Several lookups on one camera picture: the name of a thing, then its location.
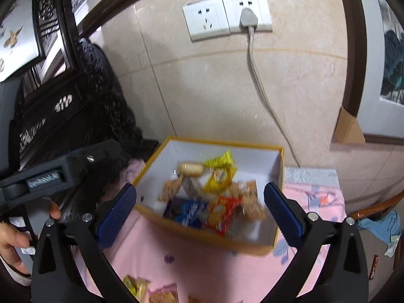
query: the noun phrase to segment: white cable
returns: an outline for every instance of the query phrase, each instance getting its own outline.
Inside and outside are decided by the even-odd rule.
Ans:
[[[283,137],[285,138],[286,142],[288,143],[288,145],[290,147],[290,152],[292,153],[292,156],[293,156],[294,160],[296,161],[297,165],[299,167],[301,167],[301,163],[300,163],[299,159],[297,158],[297,156],[296,156],[296,154],[295,154],[295,152],[293,150],[292,144],[291,144],[291,142],[290,142],[290,140],[288,138],[288,135],[286,134],[286,130],[283,128],[282,123],[280,122],[278,116],[276,115],[276,112],[273,110],[273,108],[271,106],[271,103],[268,100],[267,95],[265,94],[264,85],[262,84],[261,77],[259,76],[258,68],[257,68],[257,65],[255,64],[255,60],[254,60],[254,50],[253,50],[253,47],[254,47],[254,27],[253,26],[248,26],[248,33],[249,33],[249,37],[250,37],[249,43],[248,43],[248,46],[249,46],[248,47],[249,48],[248,49],[248,54],[249,54],[249,57],[250,57],[250,64],[251,64],[251,67],[252,67],[252,70],[253,70],[253,73],[254,73],[255,80],[257,81],[258,89],[259,89],[259,92],[261,93],[262,100],[263,100],[263,102],[265,104],[265,107],[271,113],[273,119],[276,122],[276,125],[278,126],[279,130],[281,131],[281,133],[282,133]]]

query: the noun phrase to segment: screw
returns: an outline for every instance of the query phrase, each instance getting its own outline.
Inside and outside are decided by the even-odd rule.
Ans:
[[[46,226],[53,226],[55,224],[55,221],[53,220],[53,218],[48,218],[45,222]]]
[[[348,218],[346,218],[345,220],[349,225],[354,225],[355,224],[355,220],[353,218],[351,218],[350,216]]]
[[[308,218],[312,221],[317,221],[318,220],[318,214],[314,212],[310,212],[307,214]]]
[[[81,219],[84,222],[90,222],[92,220],[92,215],[90,213],[84,213]]]

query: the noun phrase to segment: power cord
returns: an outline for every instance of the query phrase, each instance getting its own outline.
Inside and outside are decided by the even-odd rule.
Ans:
[[[255,15],[255,13],[253,12],[253,10],[251,10],[250,8],[244,8],[241,12],[240,21],[241,21],[241,25],[243,27],[248,28],[248,33],[250,36],[250,40],[249,40],[249,44],[248,44],[249,45],[248,55],[250,57],[250,64],[251,64],[251,67],[252,67],[252,70],[254,73],[254,77],[257,82],[258,89],[261,94],[262,100],[265,103],[265,107],[268,109],[268,111],[271,113],[272,117],[274,118],[276,125],[278,126],[279,130],[281,131],[282,135],[284,136],[286,142],[288,143],[288,145],[290,147],[290,152],[292,153],[294,160],[296,161],[297,165],[299,167],[301,167],[301,163],[293,150],[292,144],[288,138],[288,135],[286,134],[286,130],[283,128],[278,116],[276,115],[275,111],[273,110],[273,108],[268,100],[268,97],[264,90],[264,85],[262,84],[261,77],[259,76],[257,65],[255,64],[254,51],[253,51],[254,27],[258,25],[258,18]]]

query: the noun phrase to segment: blue snack package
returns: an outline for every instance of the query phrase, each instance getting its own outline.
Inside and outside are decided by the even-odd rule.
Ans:
[[[205,201],[174,197],[168,202],[163,217],[174,220],[182,226],[200,229],[204,222],[199,217],[207,207],[208,203]]]

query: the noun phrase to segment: blue gripper pad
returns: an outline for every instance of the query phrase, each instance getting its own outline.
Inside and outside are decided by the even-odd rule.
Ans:
[[[97,244],[101,251],[112,246],[135,204],[136,189],[127,183],[97,227]]]
[[[306,214],[297,201],[287,199],[274,182],[264,189],[264,201],[289,246],[299,249],[306,231]]]

